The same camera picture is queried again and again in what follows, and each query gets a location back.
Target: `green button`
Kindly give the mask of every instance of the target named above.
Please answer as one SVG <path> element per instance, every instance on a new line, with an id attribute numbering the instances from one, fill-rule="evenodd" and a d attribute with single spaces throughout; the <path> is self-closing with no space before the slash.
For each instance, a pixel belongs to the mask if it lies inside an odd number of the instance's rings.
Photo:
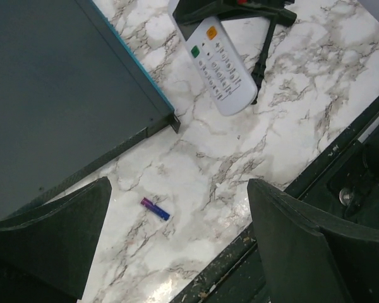
<path id="1" fill-rule="evenodd" d="M 194 56 L 194 58 L 198 57 L 198 55 L 200 54 L 200 49 L 198 48 L 198 46 L 194 46 L 191 49 L 191 53 L 192 53 L 192 56 Z"/>

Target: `yellow button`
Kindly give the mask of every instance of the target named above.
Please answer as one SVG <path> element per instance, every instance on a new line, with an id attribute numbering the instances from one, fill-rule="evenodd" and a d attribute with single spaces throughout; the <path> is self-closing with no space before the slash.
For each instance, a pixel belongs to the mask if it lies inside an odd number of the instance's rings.
<path id="1" fill-rule="evenodd" d="M 208 35 L 209 40 L 212 40 L 213 38 L 215 38 L 216 35 L 217 35 L 216 28 L 215 27 L 210 27 L 207 30 L 207 35 Z"/>

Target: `white marble countertop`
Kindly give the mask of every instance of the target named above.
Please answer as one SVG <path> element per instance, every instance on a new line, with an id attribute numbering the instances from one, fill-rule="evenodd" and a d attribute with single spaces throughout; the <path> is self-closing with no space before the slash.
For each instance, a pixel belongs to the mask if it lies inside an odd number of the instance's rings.
<path id="1" fill-rule="evenodd" d="M 82 302 L 169 302 L 250 223 L 249 178 L 284 189 L 379 95 L 379 23 L 355 0 L 296 2 L 289 7 L 296 24 L 277 27 L 258 105 L 222 117 L 176 35 L 167 0 L 95 0 L 182 126 L 76 185 L 106 175 L 113 186 Z M 251 68 L 268 21 L 224 26 Z M 142 197 L 171 219 L 144 209 Z"/>

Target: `white remote control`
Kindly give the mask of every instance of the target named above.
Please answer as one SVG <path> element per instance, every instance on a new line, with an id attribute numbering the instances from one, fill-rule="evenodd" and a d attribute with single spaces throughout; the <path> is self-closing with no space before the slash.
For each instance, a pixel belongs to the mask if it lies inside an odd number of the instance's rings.
<path id="1" fill-rule="evenodd" d="M 253 78 L 219 19 L 179 26 L 172 15 L 178 2 L 170 0 L 169 15 L 211 97 L 223 116 L 237 114 L 257 96 Z"/>

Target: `purple battery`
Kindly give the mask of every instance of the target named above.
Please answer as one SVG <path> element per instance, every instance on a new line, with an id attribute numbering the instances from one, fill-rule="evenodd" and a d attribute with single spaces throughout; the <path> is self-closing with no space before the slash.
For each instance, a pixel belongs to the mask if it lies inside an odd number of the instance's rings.
<path id="1" fill-rule="evenodd" d="M 156 215 L 158 215 L 161 219 L 167 221 L 170 218 L 170 214 L 166 213 L 164 210 L 162 210 L 157 205 L 154 205 L 149 199 L 143 198 L 143 200 L 140 202 L 145 208 L 152 211 Z"/>

